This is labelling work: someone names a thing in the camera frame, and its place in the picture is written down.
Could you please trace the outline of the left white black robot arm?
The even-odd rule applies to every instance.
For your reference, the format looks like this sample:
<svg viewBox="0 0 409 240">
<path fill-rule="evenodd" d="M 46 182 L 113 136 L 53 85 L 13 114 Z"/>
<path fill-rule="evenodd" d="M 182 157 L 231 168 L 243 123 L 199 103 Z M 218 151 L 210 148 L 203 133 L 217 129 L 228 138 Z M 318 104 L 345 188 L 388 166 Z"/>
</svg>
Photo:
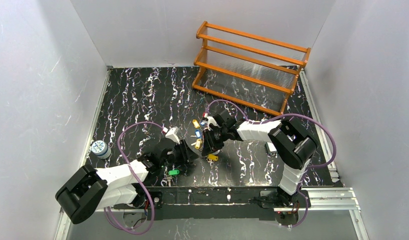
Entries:
<svg viewBox="0 0 409 240">
<path fill-rule="evenodd" d="M 198 159 L 185 140 L 162 138 L 154 148 L 129 164 L 108 168 L 79 168 L 56 192 L 55 199 L 73 224 L 87 220 L 96 210 L 114 205 L 144 204 L 148 198 L 139 182 L 165 165 L 187 165 Z"/>
</svg>

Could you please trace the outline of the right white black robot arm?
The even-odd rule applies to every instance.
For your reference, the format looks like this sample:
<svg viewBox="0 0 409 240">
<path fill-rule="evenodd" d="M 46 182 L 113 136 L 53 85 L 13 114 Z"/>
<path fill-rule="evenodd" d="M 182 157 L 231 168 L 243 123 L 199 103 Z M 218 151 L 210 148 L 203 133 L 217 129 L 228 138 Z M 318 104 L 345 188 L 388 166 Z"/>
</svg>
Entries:
<svg viewBox="0 0 409 240">
<path fill-rule="evenodd" d="M 210 117 L 204 129 L 202 156 L 206 157 L 224 147 L 227 140 L 263 141 L 271 143 L 284 163 L 282 178 L 277 186 L 277 200 L 290 201 L 300 189 L 309 162 L 317 151 L 316 138 L 301 124 L 311 118 L 288 113 L 266 121 L 235 119 L 230 115 Z"/>
</svg>

